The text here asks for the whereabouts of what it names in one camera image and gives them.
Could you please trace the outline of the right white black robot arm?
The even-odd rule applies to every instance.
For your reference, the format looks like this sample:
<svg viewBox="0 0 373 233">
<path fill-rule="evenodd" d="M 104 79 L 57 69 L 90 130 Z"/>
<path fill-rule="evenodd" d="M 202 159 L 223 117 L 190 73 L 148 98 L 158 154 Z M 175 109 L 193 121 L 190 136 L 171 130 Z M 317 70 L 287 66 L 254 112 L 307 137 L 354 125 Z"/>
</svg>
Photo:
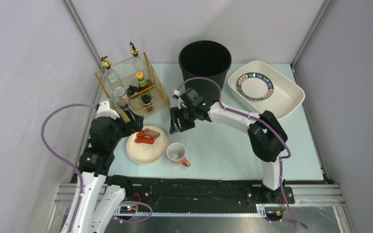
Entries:
<svg viewBox="0 0 373 233">
<path fill-rule="evenodd" d="M 195 121 L 220 123 L 237 129 L 249 137 L 252 150 L 262 161 L 263 185 L 277 190 L 283 182 L 280 154 L 287 148 L 288 136 L 275 115 L 266 110 L 258 116 L 224 106 L 214 99 L 204 99 L 193 88 L 175 90 L 177 107 L 170 108 L 170 134 L 195 127 Z"/>
</svg>

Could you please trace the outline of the yellow cap sauce bottle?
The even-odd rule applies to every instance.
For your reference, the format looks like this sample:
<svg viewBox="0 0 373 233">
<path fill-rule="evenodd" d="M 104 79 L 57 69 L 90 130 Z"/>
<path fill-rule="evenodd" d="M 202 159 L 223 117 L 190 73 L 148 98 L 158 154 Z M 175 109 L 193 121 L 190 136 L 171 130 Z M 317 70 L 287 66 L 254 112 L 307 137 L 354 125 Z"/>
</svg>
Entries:
<svg viewBox="0 0 373 233">
<path fill-rule="evenodd" d="M 138 89 L 139 89 L 139 93 L 141 96 L 145 96 L 145 95 L 149 95 L 151 96 L 151 93 L 150 93 L 150 90 L 149 90 L 149 85 L 148 85 L 148 82 L 147 82 L 147 79 L 145 78 L 144 76 L 144 73 L 143 72 L 137 72 L 136 73 L 136 78 L 137 78 L 137 81 L 138 81 Z"/>
</svg>

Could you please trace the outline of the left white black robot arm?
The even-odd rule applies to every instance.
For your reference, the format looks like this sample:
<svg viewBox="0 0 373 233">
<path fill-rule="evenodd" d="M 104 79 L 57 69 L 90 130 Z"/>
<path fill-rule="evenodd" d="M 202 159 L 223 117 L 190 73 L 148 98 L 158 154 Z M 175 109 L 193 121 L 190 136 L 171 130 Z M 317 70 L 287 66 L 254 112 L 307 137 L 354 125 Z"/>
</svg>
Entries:
<svg viewBox="0 0 373 233">
<path fill-rule="evenodd" d="M 125 189 L 110 184 L 102 200 L 97 202 L 119 141 L 143 129 L 144 117 L 131 110 L 127 112 L 132 116 L 129 122 L 115 110 L 98 109 L 91 122 L 86 148 L 79 159 L 78 170 L 82 178 L 77 182 L 77 191 L 61 232 L 104 232 L 118 205 L 124 200 Z"/>
</svg>

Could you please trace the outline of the cream round plate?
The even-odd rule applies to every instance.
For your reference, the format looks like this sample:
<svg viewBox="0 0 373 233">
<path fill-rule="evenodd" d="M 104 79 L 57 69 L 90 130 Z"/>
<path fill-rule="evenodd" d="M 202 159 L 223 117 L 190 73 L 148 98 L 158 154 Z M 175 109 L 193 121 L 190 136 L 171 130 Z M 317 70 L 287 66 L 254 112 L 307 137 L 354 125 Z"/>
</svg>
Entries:
<svg viewBox="0 0 373 233">
<path fill-rule="evenodd" d="M 148 165 L 157 162 L 166 154 L 169 141 L 165 132 L 158 127 L 144 126 L 144 129 L 157 131 L 160 136 L 154 140 L 153 144 L 136 143 L 136 133 L 134 133 L 127 140 L 126 152 L 132 161 Z"/>
</svg>

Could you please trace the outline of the pink ceramic mug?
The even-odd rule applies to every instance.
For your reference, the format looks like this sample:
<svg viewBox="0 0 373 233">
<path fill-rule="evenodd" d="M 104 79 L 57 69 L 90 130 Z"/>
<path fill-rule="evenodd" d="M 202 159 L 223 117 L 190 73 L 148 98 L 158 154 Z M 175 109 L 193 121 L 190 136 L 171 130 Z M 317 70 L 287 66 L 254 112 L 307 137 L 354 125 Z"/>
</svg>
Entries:
<svg viewBox="0 0 373 233">
<path fill-rule="evenodd" d="M 176 165 L 190 167 L 191 163 L 186 159 L 186 148 L 181 143 L 172 143 L 166 150 L 167 157 Z"/>
</svg>

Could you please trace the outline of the black cap pepper jar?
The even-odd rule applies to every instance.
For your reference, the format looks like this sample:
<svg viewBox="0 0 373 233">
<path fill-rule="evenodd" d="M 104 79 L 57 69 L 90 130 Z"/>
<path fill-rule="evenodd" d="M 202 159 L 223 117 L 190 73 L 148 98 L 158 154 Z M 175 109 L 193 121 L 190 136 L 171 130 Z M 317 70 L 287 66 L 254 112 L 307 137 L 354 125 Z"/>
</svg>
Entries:
<svg viewBox="0 0 373 233">
<path fill-rule="evenodd" d="M 152 112 L 153 111 L 153 105 L 152 105 L 152 100 L 151 100 L 151 96 L 148 95 L 148 94 L 145 94 L 143 96 L 141 96 L 141 100 L 146 108 L 146 111 L 147 112 Z"/>
</svg>

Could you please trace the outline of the black lid spice jar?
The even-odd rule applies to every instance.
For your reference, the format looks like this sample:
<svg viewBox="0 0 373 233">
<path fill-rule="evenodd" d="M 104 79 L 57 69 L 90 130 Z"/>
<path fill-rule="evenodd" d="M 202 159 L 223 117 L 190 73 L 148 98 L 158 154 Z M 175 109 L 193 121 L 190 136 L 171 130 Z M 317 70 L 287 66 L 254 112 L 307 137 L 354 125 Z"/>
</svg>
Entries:
<svg viewBox="0 0 373 233">
<path fill-rule="evenodd" d="M 139 112 L 143 106 L 139 97 L 139 89 L 138 86 L 129 85 L 126 90 L 126 95 L 129 98 L 128 103 L 130 108 L 134 112 Z"/>
</svg>

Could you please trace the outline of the patterned rim white plate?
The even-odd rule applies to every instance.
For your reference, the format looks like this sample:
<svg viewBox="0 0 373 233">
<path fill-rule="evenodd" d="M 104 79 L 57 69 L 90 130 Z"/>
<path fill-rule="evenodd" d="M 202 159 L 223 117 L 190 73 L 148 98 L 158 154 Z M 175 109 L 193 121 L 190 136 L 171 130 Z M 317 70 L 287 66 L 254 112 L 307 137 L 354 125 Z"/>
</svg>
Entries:
<svg viewBox="0 0 373 233">
<path fill-rule="evenodd" d="M 257 72 L 241 75 L 236 82 L 236 88 L 244 98 L 253 101 L 266 100 L 274 92 L 271 79 Z"/>
</svg>

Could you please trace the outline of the brown cap small bottle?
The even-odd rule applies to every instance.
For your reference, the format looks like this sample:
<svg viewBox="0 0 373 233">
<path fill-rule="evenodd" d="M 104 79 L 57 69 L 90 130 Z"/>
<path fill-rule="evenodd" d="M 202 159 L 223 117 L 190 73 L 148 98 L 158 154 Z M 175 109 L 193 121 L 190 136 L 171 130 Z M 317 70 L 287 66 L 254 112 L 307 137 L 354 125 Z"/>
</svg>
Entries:
<svg viewBox="0 0 373 233">
<path fill-rule="evenodd" d="M 125 98 L 119 98 L 118 104 L 119 104 L 119 108 L 121 109 L 123 119 L 126 122 L 131 121 L 130 114 L 128 113 L 129 105 L 127 101 L 125 100 Z"/>
</svg>

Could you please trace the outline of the glass oil bottle gold spout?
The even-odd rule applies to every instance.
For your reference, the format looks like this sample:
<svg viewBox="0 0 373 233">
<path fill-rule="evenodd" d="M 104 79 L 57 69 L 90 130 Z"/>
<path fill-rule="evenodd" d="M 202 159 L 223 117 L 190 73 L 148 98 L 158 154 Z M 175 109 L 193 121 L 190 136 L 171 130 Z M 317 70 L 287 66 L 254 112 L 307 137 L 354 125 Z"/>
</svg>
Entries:
<svg viewBox="0 0 373 233">
<path fill-rule="evenodd" d="M 119 74 L 112 69 L 111 62 L 107 60 L 108 56 L 104 56 L 101 58 L 103 71 L 102 75 L 107 82 L 107 86 L 110 89 L 111 96 L 116 98 L 118 95 L 116 94 L 116 90 L 119 87 L 122 87 L 122 82 Z"/>
</svg>

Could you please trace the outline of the silver lid spice jar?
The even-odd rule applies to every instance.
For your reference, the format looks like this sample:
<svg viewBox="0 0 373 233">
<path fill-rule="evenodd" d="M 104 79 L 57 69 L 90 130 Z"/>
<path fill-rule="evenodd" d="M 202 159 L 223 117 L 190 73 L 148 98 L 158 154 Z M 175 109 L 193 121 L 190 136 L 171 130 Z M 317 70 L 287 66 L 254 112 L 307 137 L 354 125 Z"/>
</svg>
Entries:
<svg viewBox="0 0 373 233">
<path fill-rule="evenodd" d="M 126 89 L 119 86 L 114 89 L 113 95 L 121 109 L 125 109 L 128 107 L 127 103 L 127 96 L 126 96 Z"/>
</svg>

